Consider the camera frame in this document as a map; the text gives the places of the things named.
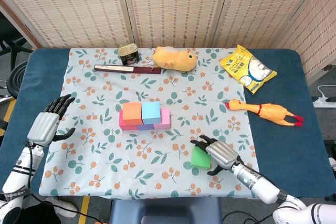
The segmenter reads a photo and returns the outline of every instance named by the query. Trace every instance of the tin can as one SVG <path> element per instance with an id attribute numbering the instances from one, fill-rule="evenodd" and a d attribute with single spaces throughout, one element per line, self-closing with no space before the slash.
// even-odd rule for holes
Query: tin can
<path id="1" fill-rule="evenodd" d="M 135 43 L 119 47 L 118 54 L 123 65 L 130 65 L 140 60 L 138 47 Z"/>

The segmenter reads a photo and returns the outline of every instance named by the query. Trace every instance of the foam block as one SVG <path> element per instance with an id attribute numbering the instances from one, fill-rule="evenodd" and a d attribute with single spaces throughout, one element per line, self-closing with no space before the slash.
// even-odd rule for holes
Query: foam block
<path id="1" fill-rule="evenodd" d="M 136 128 L 139 131 L 153 130 L 154 129 L 154 125 L 153 124 L 143 124 L 143 125 L 137 125 Z"/>
<path id="2" fill-rule="evenodd" d="M 122 119 L 125 125 L 140 125 L 141 119 L 141 103 L 128 102 L 122 105 L 123 116 Z"/>
<path id="3" fill-rule="evenodd" d="M 142 102 L 141 113 L 143 124 L 161 123 L 159 102 Z"/>
<path id="4" fill-rule="evenodd" d="M 125 122 L 122 119 L 123 112 L 122 110 L 119 111 L 119 127 L 123 131 L 132 131 L 132 130 L 137 130 L 138 128 L 136 125 L 126 125 Z"/>
<path id="5" fill-rule="evenodd" d="M 154 124 L 154 129 L 169 129 L 170 128 L 170 112 L 168 108 L 161 110 L 161 123 Z"/>
<path id="6" fill-rule="evenodd" d="M 191 156 L 191 165 L 202 169 L 209 169 L 211 165 L 211 157 L 202 149 L 195 146 Z"/>

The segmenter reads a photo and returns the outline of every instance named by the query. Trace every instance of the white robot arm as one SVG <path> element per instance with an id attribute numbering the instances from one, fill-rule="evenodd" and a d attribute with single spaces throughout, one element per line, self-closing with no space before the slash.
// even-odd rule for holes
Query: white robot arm
<path id="1" fill-rule="evenodd" d="M 218 166 L 208 172 L 214 176 L 222 170 L 230 170 L 236 178 L 250 189 L 264 203 L 278 203 L 280 206 L 274 211 L 273 219 L 277 224 L 333 224 L 336 222 L 336 206 L 305 204 L 277 188 L 265 176 L 246 166 L 237 152 L 226 143 L 200 136 L 205 142 L 192 140 L 191 142 L 211 156 Z"/>
<path id="2" fill-rule="evenodd" d="M 29 172 L 31 170 L 31 180 L 44 156 L 43 148 L 52 141 L 65 140 L 74 133 L 75 128 L 71 128 L 65 135 L 55 135 L 67 107 L 74 101 L 70 97 L 69 94 L 59 97 L 36 117 L 27 136 L 27 147 L 2 188 L 7 201 L 0 201 L 0 223 L 15 223 L 20 216 L 23 198 L 31 194 Z"/>

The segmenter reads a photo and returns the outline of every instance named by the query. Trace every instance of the green sponge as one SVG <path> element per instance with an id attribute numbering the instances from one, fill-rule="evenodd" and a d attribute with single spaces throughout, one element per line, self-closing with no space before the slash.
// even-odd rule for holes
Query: green sponge
<path id="1" fill-rule="evenodd" d="M 211 157 L 202 149 L 195 146 L 191 156 L 191 165 L 198 168 L 209 169 L 211 165 Z"/>

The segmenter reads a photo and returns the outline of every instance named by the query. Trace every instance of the rubber chicken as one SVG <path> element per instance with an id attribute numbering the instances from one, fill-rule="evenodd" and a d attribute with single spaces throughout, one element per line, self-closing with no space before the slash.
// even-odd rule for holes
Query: rubber chicken
<path id="1" fill-rule="evenodd" d="M 287 111 L 284 107 L 276 104 L 266 103 L 266 104 L 246 104 L 245 102 L 231 100 L 226 102 L 225 106 L 229 110 L 248 110 L 258 114 L 261 118 L 270 120 L 274 123 L 285 125 L 285 126 L 303 126 L 304 118 L 298 115 L 294 115 Z M 286 115 L 293 116 L 298 121 L 296 123 L 289 123 L 285 121 Z"/>
<path id="2" fill-rule="evenodd" d="M 197 56 L 191 53 L 189 49 L 179 50 L 173 47 L 157 47 L 152 57 L 158 67 L 182 72 L 192 70 L 197 63 Z"/>

